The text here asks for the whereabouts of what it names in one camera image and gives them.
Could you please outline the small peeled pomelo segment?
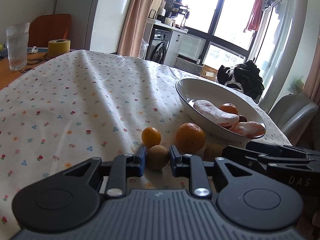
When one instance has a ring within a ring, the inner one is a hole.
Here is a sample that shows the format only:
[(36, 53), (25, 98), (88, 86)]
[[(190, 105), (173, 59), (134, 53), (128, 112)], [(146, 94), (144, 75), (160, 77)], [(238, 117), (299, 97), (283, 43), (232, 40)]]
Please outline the small peeled pomelo segment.
[(229, 130), (247, 138), (259, 137), (266, 132), (266, 129), (262, 124), (254, 121), (239, 122), (233, 125)]

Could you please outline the white refrigerator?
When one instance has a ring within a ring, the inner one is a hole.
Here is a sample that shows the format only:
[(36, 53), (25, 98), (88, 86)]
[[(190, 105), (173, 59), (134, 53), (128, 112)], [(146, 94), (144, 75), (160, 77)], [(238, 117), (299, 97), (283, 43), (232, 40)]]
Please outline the white refrigerator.
[(131, 0), (57, 0), (55, 13), (69, 14), (71, 49), (116, 53)]

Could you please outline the grey washing machine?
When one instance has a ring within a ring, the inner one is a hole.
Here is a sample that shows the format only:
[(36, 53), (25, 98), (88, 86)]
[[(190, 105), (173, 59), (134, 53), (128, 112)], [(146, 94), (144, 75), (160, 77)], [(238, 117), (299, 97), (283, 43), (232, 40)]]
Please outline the grey washing machine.
[(167, 55), (172, 31), (170, 29), (152, 28), (149, 38), (149, 47), (145, 59), (163, 64)]

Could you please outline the orange chair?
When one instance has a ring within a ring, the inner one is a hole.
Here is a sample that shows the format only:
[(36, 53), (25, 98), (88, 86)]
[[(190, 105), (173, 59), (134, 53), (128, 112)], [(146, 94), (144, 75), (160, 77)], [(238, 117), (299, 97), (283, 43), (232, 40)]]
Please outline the orange chair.
[(66, 39), (70, 26), (69, 14), (39, 16), (30, 24), (28, 47), (47, 48), (51, 40)]

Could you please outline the cardboard box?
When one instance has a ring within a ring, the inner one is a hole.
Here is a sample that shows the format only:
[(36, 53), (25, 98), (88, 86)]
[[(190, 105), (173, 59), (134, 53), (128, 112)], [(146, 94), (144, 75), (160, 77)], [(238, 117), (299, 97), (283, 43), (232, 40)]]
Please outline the cardboard box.
[(202, 66), (202, 70), (200, 72), (200, 77), (203, 77), (208, 80), (216, 82), (217, 81), (217, 70), (204, 64)]

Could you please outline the large peeled pomelo segment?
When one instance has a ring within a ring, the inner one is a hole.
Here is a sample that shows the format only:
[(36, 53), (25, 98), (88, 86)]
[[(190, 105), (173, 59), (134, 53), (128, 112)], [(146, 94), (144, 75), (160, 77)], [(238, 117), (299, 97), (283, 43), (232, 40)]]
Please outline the large peeled pomelo segment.
[(193, 107), (208, 120), (220, 126), (233, 126), (239, 122), (237, 114), (224, 112), (207, 100), (196, 100)]

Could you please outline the brown kiwi fruit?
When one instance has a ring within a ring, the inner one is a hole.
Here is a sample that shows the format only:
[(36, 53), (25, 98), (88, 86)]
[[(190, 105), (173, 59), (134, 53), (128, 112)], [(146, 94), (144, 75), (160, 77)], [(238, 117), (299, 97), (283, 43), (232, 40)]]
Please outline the brown kiwi fruit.
[(161, 145), (152, 146), (146, 155), (146, 166), (151, 170), (161, 170), (169, 162), (169, 151)]
[(219, 144), (210, 144), (206, 147), (203, 154), (204, 161), (214, 161), (215, 158), (221, 157), (223, 147)]

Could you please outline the clear drinking glass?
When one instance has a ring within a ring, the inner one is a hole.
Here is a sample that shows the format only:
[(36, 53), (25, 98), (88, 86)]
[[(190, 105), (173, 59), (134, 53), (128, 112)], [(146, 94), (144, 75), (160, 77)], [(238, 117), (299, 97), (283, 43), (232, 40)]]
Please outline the clear drinking glass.
[(30, 23), (20, 23), (7, 27), (7, 51), (9, 68), (18, 71), (27, 64), (27, 49)]

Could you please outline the grey chair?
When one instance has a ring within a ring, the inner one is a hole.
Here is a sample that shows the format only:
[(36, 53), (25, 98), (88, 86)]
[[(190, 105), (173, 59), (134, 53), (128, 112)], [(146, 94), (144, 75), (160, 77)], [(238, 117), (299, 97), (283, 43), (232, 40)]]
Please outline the grey chair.
[(295, 145), (317, 112), (317, 104), (305, 95), (289, 94), (283, 96), (268, 115)]

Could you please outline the small red fruit in bowl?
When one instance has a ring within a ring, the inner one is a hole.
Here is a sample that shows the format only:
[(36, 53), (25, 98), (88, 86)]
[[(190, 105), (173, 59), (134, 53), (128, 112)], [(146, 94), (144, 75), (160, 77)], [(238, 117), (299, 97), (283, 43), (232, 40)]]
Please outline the small red fruit in bowl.
[(239, 115), (239, 122), (248, 122), (248, 120), (244, 115)]

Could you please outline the wooden cutting board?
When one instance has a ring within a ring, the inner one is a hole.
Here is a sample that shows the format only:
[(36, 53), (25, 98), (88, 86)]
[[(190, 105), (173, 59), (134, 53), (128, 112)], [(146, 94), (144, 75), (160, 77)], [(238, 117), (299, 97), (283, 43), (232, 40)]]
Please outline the wooden cutting board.
[(155, 19), (158, 15), (159, 8), (164, 8), (165, 4), (166, 4), (165, 0), (152, 0), (149, 13), (148, 13), (148, 18)]

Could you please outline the black clothes pile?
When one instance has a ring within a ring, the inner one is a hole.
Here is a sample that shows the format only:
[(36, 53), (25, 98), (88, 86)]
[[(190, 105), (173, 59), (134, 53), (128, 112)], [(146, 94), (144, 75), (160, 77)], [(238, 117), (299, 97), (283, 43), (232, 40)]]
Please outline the black clothes pile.
[(264, 91), (263, 79), (260, 70), (252, 60), (234, 67), (221, 66), (217, 71), (219, 84), (237, 89), (258, 103)]

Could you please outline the black dish rack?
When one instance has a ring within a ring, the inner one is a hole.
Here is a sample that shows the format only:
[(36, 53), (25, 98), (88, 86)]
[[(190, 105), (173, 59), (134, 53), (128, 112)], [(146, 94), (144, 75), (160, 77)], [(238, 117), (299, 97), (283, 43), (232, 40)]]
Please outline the black dish rack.
[(189, 7), (183, 5), (182, 3), (174, 2), (171, 9), (169, 17), (175, 20), (175, 27), (179, 29), (185, 28), (185, 22), (189, 18)]

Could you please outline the large orange tangerine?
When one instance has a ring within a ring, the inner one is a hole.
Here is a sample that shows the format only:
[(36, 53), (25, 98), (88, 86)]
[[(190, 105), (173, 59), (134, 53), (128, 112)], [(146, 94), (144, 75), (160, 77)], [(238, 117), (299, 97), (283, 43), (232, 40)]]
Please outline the large orange tangerine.
[(206, 134), (197, 124), (188, 122), (182, 124), (176, 131), (175, 145), (184, 152), (194, 154), (206, 143)]

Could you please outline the pink curtain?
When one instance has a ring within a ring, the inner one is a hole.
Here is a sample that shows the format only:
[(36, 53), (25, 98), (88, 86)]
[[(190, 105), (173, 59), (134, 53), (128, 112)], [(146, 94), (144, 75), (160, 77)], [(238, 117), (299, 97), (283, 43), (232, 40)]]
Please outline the pink curtain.
[(138, 57), (152, 0), (131, 0), (117, 54)]
[(302, 91), (302, 93), (307, 98), (312, 100), (317, 105), (319, 105), (319, 99), (320, 99), (319, 84), (320, 84), (320, 44), (318, 41), (313, 62), (310, 68), (310, 72)]

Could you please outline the yellow tape roll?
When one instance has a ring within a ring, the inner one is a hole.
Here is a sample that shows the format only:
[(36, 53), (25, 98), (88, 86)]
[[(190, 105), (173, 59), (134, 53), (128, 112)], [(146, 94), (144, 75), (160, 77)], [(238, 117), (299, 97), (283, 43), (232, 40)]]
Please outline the yellow tape roll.
[(48, 42), (48, 56), (54, 58), (70, 51), (71, 41), (64, 39), (51, 40)]

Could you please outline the small orange kumquat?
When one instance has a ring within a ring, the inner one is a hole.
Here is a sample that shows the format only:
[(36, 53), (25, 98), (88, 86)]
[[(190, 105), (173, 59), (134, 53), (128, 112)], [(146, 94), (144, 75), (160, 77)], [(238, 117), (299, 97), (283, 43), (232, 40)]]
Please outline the small orange kumquat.
[(142, 131), (142, 142), (147, 148), (159, 145), (161, 139), (160, 132), (154, 127), (147, 127)]

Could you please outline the white kitchen counter cabinet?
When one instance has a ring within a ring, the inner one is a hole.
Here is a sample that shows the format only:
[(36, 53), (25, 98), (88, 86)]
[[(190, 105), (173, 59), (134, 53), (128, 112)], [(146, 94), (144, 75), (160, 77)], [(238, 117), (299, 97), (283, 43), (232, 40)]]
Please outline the white kitchen counter cabinet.
[(149, 38), (151, 35), (152, 28), (170, 29), (172, 31), (172, 37), (171, 37), (167, 55), (163, 64), (169, 67), (174, 67), (180, 48), (181, 48), (183, 38), (188, 31), (186, 29), (181, 30), (181, 29), (172, 27), (170, 25), (163, 24), (158, 20), (148, 18), (145, 26), (144, 36), (143, 36), (143, 40), (148, 44), (149, 44)]

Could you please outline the right pink curtain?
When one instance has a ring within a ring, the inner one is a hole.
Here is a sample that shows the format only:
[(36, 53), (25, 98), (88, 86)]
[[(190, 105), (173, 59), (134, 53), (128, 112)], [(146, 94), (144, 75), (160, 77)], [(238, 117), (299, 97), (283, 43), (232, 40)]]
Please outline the right pink curtain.
[(307, 98), (312, 100), (317, 105), (319, 105), (319, 99), (320, 99), (319, 84), (320, 84), (320, 44), (318, 41), (313, 62), (310, 68), (310, 72), (302, 91), (302, 93)]

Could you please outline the red hanging towel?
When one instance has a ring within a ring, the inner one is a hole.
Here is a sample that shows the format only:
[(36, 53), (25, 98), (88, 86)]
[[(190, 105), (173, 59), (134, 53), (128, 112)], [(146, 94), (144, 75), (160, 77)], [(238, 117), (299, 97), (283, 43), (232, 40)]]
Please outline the red hanging towel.
[(244, 29), (246, 31), (257, 31), (260, 26), (261, 17), (264, 9), (266, 8), (268, 0), (255, 0), (249, 20)]

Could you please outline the orange tangerine in bowl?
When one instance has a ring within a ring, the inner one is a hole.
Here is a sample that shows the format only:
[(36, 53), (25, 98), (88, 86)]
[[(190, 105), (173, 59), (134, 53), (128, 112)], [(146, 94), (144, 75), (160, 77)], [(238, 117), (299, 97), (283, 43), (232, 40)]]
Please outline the orange tangerine in bowl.
[(224, 103), (219, 107), (219, 109), (226, 113), (239, 114), (237, 107), (232, 103)]

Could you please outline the white bowl blue rim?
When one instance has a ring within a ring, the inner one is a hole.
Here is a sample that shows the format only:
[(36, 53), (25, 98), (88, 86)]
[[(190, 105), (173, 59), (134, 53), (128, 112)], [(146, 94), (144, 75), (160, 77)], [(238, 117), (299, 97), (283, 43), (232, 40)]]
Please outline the white bowl blue rim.
[(207, 100), (217, 108), (224, 103), (232, 103), (237, 107), (239, 112), (238, 115), (244, 115), (248, 121), (257, 122), (265, 127), (265, 124), (258, 112), (241, 97), (243, 95), (242, 93), (238, 93), (236, 90), (220, 85), (216, 82), (209, 82), (208, 80), (200, 79), (181, 79), (176, 82), (175, 87), (185, 111), (194, 123), (199, 125), (206, 132), (221, 139), (236, 142), (247, 142), (252, 139), (261, 138), (265, 135), (255, 138), (247, 138), (231, 132), (229, 129), (232, 126), (217, 125), (208, 120), (193, 107), (196, 100)]

